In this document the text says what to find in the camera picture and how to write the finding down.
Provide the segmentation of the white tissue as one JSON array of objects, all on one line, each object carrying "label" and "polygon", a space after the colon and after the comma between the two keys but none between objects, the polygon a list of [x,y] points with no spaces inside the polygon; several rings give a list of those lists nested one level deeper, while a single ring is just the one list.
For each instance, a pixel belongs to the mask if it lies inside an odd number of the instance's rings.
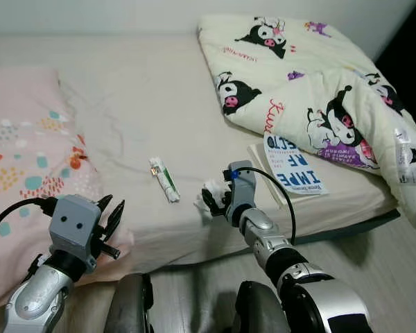
[{"label": "white tissue", "polygon": [[208,180],[204,183],[204,190],[210,190],[212,192],[212,196],[214,197],[220,208],[223,208],[221,199],[224,194],[224,191],[227,191],[227,188],[227,182],[222,180]]}]

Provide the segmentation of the white green tube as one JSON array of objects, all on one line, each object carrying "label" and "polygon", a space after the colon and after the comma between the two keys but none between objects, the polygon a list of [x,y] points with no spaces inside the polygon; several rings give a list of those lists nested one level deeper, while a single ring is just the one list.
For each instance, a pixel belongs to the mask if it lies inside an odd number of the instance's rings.
[{"label": "white green tube", "polygon": [[158,184],[162,188],[166,199],[170,203],[180,202],[180,194],[173,183],[172,177],[164,165],[164,162],[158,157],[150,158],[150,172],[157,179]]}]

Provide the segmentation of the white book blue lettering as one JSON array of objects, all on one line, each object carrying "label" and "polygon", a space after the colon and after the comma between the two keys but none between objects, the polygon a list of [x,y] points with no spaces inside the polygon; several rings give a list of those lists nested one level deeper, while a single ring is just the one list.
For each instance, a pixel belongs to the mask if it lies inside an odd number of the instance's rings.
[{"label": "white book blue lettering", "polygon": [[272,197],[281,206],[314,204],[331,198],[309,155],[279,135],[265,135],[261,142],[245,146],[256,168],[271,175],[266,181]]}]

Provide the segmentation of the cream cartoon print blanket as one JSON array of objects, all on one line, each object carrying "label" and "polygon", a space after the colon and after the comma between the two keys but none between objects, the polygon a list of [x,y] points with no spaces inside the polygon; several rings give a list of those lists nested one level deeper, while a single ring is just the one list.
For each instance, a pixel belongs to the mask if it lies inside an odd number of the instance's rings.
[{"label": "cream cartoon print blanket", "polygon": [[198,41],[222,114],[383,178],[416,229],[416,117],[372,60],[313,20],[205,15]]}]

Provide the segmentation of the dark left robot leg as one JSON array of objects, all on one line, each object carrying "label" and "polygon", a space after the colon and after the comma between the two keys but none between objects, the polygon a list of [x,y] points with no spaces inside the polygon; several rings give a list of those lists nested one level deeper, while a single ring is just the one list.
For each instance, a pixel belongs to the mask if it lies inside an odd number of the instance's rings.
[{"label": "dark left robot leg", "polygon": [[147,273],[123,276],[116,284],[103,333],[155,333],[148,317],[153,302],[153,286]]}]

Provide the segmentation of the dark robot leg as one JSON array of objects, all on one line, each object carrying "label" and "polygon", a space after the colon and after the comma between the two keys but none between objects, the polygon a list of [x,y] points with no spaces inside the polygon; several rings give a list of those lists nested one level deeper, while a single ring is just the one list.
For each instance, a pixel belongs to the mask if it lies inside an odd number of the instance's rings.
[{"label": "dark robot leg", "polygon": [[291,333],[291,328],[274,291],[244,280],[236,293],[234,322],[226,333]]},{"label": "dark robot leg", "polygon": [[155,333],[148,317],[153,302],[153,286],[147,273],[123,276],[116,284],[103,333]]}]

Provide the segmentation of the dark right robot leg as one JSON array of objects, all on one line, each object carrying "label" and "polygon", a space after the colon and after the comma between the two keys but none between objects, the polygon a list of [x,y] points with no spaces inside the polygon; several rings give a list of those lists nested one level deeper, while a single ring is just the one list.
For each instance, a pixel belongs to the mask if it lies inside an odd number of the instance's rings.
[{"label": "dark right robot leg", "polygon": [[234,322],[226,333],[291,333],[291,328],[274,291],[244,280],[236,293]]}]

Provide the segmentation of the cream sheeted mattress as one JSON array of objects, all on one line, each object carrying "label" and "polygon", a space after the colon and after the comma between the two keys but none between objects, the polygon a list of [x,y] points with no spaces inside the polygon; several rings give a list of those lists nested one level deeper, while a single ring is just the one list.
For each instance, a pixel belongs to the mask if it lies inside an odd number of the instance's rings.
[{"label": "cream sheeted mattress", "polygon": [[[93,280],[149,271],[233,253],[243,239],[196,207],[205,181],[250,160],[245,146],[265,135],[222,114],[214,77],[193,36],[0,36],[0,67],[56,70],[61,92],[98,169],[105,195],[125,200],[112,239],[122,251],[103,257]],[[166,199],[150,172],[150,158],[166,165],[180,202]],[[395,210],[382,177],[307,159],[331,198],[293,204],[297,236],[344,228]]]}]

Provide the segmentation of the black furniture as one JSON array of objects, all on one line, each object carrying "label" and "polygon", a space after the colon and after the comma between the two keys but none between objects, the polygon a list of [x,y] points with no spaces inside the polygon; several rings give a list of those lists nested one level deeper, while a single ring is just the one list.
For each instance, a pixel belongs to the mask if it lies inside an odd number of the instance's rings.
[{"label": "black furniture", "polygon": [[416,120],[416,6],[376,61],[377,69],[394,87],[396,96]]}]

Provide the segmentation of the dark blue bed frame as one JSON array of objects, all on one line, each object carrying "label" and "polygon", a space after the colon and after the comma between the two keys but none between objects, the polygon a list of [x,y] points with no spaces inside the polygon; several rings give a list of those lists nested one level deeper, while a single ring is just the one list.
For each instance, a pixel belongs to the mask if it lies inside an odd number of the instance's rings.
[{"label": "dark blue bed frame", "polygon": [[[308,234],[304,236],[297,236],[295,240],[291,242],[291,244],[293,244],[294,246],[300,246],[304,244],[310,244],[311,242],[334,241],[345,237],[363,234],[364,232],[369,232],[370,230],[379,228],[379,226],[385,225],[386,223],[391,222],[392,220],[398,219],[400,216],[401,213],[399,213],[398,210],[389,210],[389,212],[378,215],[375,218],[364,220],[363,222],[360,222],[358,224],[348,225],[344,228],[316,232],[315,234]],[[180,260],[175,260],[170,264],[166,264],[165,266],[157,267],[150,270],[150,273],[155,271],[184,269],[192,266],[198,266],[199,264],[205,262],[219,260],[221,258],[239,256],[250,253],[252,253],[252,251],[249,250],[249,248],[240,248],[240,250],[234,251],[233,253],[224,253],[215,257],[208,257],[205,260],[195,261],[188,264],[184,264],[180,262]]]}]

